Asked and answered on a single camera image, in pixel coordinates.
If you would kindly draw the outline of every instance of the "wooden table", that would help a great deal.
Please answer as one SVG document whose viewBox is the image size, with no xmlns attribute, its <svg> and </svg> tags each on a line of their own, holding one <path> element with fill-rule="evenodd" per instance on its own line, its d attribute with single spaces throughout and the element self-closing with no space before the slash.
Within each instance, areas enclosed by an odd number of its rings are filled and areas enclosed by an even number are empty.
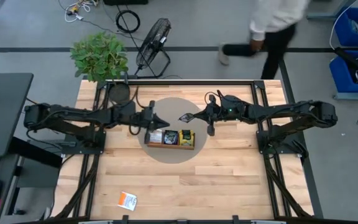
<svg viewBox="0 0 358 224">
<path fill-rule="evenodd" d="M 265 86 L 270 106 L 286 103 L 280 81 L 266 81 Z M 150 100 L 180 97 L 203 109 L 205 93 L 217 89 L 224 95 L 253 102 L 250 88 L 244 85 L 141 86 L 139 101 L 147 105 Z M 95 92 L 95 83 L 82 81 L 76 107 L 91 109 Z M 289 121 L 282 118 L 274 119 L 273 123 L 282 125 Z M 127 126 L 108 130 L 91 218 L 120 220 L 123 215 L 129 215 L 131 220 L 230 220 L 233 215 L 242 220 L 273 218 L 264 162 L 255 136 L 257 125 L 233 121 L 216 123 L 215 128 L 216 135 L 208 137 L 201 152 L 181 164 L 164 164 L 149 157 L 136 136 L 129 134 Z M 62 167 L 52 216 L 62 210 L 76 190 L 82 157 L 74 156 Z M 294 154 L 282 154 L 280 158 L 288 190 L 303 209 L 313 214 L 300 159 Z M 134 212 L 117 206 L 122 191 L 137 196 Z M 82 200 L 82 211 L 85 201 Z"/>
</svg>

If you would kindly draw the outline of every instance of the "black pants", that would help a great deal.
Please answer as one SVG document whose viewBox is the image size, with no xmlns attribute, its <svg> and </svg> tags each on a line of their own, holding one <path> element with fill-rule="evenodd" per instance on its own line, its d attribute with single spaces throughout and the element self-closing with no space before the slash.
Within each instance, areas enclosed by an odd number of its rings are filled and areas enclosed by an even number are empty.
<svg viewBox="0 0 358 224">
<path fill-rule="evenodd" d="M 264 49 L 268 56 L 265 62 L 262 78 L 264 80 L 274 79 L 278 70 L 278 63 L 284 58 L 288 44 L 295 35 L 296 24 L 278 32 L 268 32 L 265 36 Z M 249 44 L 226 44 L 223 53 L 228 56 L 251 57 L 256 54 Z"/>
</svg>

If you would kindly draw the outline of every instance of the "person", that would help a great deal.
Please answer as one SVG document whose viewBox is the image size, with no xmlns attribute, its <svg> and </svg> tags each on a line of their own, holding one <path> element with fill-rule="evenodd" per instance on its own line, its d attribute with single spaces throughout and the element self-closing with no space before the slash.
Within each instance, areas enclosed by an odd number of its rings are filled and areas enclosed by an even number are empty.
<svg viewBox="0 0 358 224">
<path fill-rule="evenodd" d="M 278 63 L 284 58 L 288 44 L 295 35 L 296 23 L 303 18 L 309 0 L 256 0 L 250 23 L 248 44 L 221 44 L 218 59 L 229 65 L 228 56 L 251 57 L 263 49 L 268 56 L 261 79 L 274 79 Z"/>
</svg>

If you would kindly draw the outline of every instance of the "shoe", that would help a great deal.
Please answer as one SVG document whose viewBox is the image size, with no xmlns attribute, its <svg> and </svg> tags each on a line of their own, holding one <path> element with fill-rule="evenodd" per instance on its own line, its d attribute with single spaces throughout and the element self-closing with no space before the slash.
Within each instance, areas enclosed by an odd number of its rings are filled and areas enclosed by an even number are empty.
<svg viewBox="0 0 358 224">
<path fill-rule="evenodd" d="M 218 59 L 222 65 L 229 65 L 230 64 L 229 56 L 227 56 L 223 53 L 223 46 L 224 46 L 224 44 L 221 44 L 219 46 Z"/>
</svg>

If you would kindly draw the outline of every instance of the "green leaves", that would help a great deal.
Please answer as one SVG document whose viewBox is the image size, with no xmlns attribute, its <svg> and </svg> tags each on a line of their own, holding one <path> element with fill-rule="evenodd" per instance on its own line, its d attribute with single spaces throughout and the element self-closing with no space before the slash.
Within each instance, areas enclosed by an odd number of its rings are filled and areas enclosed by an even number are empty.
<svg viewBox="0 0 358 224">
<path fill-rule="evenodd" d="M 121 72 L 128 71 L 128 59 L 123 51 L 124 44 L 115 35 L 104 32 L 74 43 L 70 52 L 78 68 L 75 77 L 85 73 L 90 82 L 119 78 Z"/>
</svg>

